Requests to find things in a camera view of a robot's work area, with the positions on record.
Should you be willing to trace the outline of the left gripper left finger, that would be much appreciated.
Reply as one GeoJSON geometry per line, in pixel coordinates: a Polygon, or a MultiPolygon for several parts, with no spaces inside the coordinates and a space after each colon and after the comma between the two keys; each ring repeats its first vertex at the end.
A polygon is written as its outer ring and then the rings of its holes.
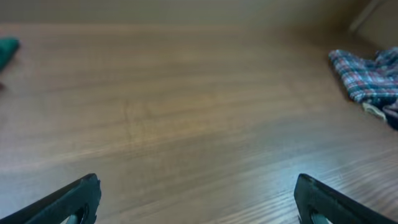
{"type": "Polygon", "coordinates": [[[94,173],[1,219],[1,223],[95,223],[101,200],[100,180],[94,173]]]}

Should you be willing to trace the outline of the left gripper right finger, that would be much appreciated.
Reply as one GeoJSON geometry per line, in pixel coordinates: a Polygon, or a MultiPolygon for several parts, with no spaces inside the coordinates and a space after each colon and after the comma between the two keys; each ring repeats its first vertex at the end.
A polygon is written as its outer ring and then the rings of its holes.
{"type": "Polygon", "coordinates": [[[294,199],[300,223],[397,224],[308,174],[298,176],[294,199]]]}

